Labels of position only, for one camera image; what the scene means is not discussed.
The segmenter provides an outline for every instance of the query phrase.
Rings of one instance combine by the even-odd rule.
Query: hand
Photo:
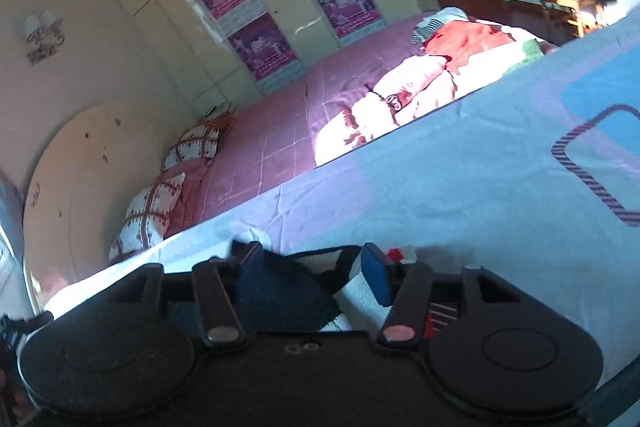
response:
[[[6,385],[6,375],[2,370],[0,370],[0,393],[4,389]],[[23,420],[27,418],[31,413],[33,413],[34,408],[29,401],[29,397],[23,390],[14,391],[14,414],[18,420]]]

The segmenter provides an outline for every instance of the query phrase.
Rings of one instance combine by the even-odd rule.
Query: wall sconce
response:
[[[65,43],[65,36],[60,29],[62,19],[56,17],[51,10],[32,13],[24,20],[23,24],[27,35],[27,43],[34,48],[27,53],[27,59],[31,66],[51,55],[55,55],[58,48]]]

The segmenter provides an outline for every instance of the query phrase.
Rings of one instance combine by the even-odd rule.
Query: wooden headboard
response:
[[[112,101],[69,121],[40,159],[24,211],[24,275],[35,312],[108,264],[133,197],[194,121],[152,101]]]

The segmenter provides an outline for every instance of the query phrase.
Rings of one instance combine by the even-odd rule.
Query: red clothing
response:
[[[434,33],[424,49],[430,55],[451,57],[447,62],[447,70],[458,73],[458,68],[466,66],[471,55],[510,42],[514,42],[514,39],[502,33],[496,26],[479,22],[451,21]]]

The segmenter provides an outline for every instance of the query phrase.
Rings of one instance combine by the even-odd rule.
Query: purple bedspread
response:
[[[318,131],[362,98],[365,84],[417,54],[412,32],[423,14],[324,58],[308,75],[242,111],[221,140],[193,205],[192,226],[316,167]]]

